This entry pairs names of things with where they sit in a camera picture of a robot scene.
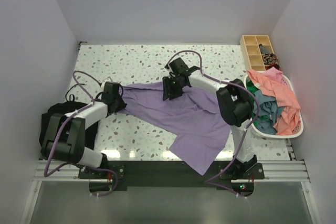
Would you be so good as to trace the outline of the purple t shirt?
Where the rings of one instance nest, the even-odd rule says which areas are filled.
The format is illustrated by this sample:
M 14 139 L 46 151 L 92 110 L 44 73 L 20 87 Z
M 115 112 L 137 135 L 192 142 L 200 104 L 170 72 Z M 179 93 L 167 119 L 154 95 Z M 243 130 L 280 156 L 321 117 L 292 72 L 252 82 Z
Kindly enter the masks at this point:
M 125 112 L 176 134 L 170 151 L 204 175 L 227 143 L 230 126 L 222 119 L 215 94 L 186 87 L 181 97 L 163 100 L 163 84 L 123 88 Z

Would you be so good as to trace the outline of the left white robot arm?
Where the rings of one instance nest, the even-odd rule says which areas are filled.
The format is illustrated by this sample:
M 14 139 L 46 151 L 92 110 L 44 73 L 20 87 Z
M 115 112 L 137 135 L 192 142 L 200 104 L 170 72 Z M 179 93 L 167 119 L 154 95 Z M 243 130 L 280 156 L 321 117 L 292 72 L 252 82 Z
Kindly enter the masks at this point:
M 86 130 L 100 120 L 123 110 L 123 87 L 119 83 L 106 82 L 93 102 L 66 114 L 53 114 L 41 144 L 41 154 L 50 165 L 52 159 L 68 164 L 87 166 L 97 178 L 108 174 L 109 165 L 103 162 L 102 153 L 86 146 Z

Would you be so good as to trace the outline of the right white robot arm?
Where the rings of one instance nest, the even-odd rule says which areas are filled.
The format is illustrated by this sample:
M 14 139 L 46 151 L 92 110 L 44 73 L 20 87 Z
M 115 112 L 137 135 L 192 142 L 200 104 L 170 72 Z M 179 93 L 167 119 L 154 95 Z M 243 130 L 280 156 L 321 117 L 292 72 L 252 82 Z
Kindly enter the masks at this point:
M 220 115 L 230 125 L 233 135 L 234 173 L 239 178 L 250 175 L 257 164 L 250 133 L 254 103 L 243 82 L 240 79 L 221 82 L 200 67 L 188 67 L 182 58 L 169 62 L 165 68 L 169 76 L 163 78 L 164 100 L 181 97 L 184 87 L 196 87 L 216 95 Z

